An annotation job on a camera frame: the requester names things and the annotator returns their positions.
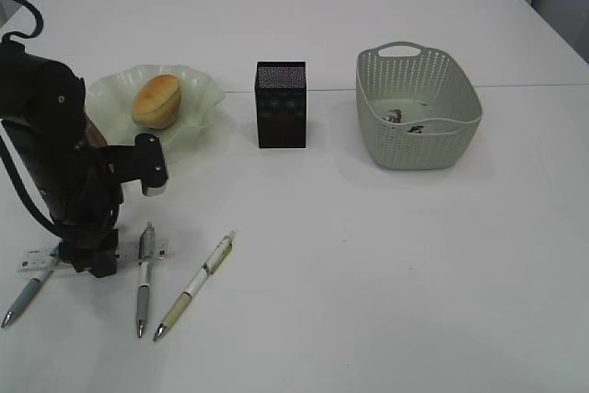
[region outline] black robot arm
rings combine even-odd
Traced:
[[[37,26],[30,35],[13,31],[2,38],[0,118],[51,220],[30,199],[1,138],[0,157],[29,212],[62,239],[60,258],[78,272],[88,270],[97,277],[113,274],[121,184],[140,179],[145,195],[162,191],[167,170],[161,145],[148,133],[138,135],[135,146],[105,146],[90,140],[84,80],[65,64],[27,54],[23,44],[10,40],[35,37],[43,26],[33,5],[15,1],[33,12]]]

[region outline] plastic basket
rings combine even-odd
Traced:
[[[419,54],[381,56],[390,47]],[[398,41],[358,55],[356,103],[364,141],[391,169],[438,169],[456,163],[482,118],[476,91],[447,53]]]

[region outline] black box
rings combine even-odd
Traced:
[[[305,147],[305,62],[258,62],[255,91],[260,148]]]

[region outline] white wavy plate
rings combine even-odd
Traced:
[[[132,118],[133,101],[149,80],[161,74],[175,75],[180,81],[178,118],[163,130],[137,126]],[[109,144],[133,144],[138,133],[152,133],[167,146],[185,128],[192,128],[196,137],[224,98],[221,87],[206,73],[183,65],[140,64],[93,83],[86,93],[86,113]]]

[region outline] ballpoint pen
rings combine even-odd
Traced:
[[[137,338],[144,336],[147,316],[149,314],[149,292],[151,287],[151,260],[154,258],[156,247],[156,230],[151,223],[147,223],[139,239],[139,258],[145,260],[140,264],[139,286],[137,287]]]
[[[53,266],[57,264],[57,262],[59,261],[59,246],[56,246],[55,249],[53,249],[51,256],[52,262],[50,263],[50,265]],[[22,314],[22,312],[25,311],[27,306],[37,295],[37,293],[42,288],[43,284],[45,283],[45,281],[47,281],[47,278],[49,278],[49,275],[51,275],[52,272],[53,270],[40,272],[37,276],[34,276],[29,280],[27,285],[25,285],[25,288],[22,289],[22,292],[20,292],[20,295],[18,296],[16,301],[12,303],[12,306],[10,306],[10,308],[6,312],[6,315],[2,320],[2,324],[0,324],[0,327],[2,329],[12,324],[15,321],[15,319],[17,319]]]
[[[154,335],[154,341],[158,341],[171,329],[184,309],[186,309],[188,304],[191,303],[192,298],[196,295],[207,278],[215,273],[226,256],[229,255],[229,252],[233,248],[233,238],[235,237],[235,234],[236,233],[233,231],[230,232],[213,250],[213,253],[196,273],[184,292],[180,294],[176,303],[174,303],[174,306],[170,308],[164,319],[162,319],[162,322]]]

